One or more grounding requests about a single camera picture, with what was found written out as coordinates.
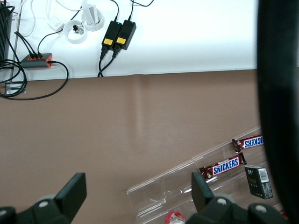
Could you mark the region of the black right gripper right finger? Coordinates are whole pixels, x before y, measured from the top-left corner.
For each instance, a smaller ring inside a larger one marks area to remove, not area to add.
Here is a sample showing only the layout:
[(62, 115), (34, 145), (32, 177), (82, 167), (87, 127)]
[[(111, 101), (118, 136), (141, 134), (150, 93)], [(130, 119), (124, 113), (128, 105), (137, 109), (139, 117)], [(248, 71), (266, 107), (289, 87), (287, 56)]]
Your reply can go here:
[(197, 213), (188, 224), (287, 224), (275, 208), (264, 203), (252, 203), (244, 209), (228, 199), (215, 196), (200, 172), (191, 174), (192, 199)]

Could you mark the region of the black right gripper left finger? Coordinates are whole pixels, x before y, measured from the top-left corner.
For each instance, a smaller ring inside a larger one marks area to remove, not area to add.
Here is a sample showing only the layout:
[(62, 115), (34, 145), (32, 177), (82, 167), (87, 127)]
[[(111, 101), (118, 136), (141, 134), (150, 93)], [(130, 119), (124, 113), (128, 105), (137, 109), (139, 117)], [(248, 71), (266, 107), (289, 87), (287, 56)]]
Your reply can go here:
[(2, 224), (70, 224), (87, 197), (86, 175), (76, 173), (54, 196), (36, 202), (17, 213), (14, 207), (1, 207)]

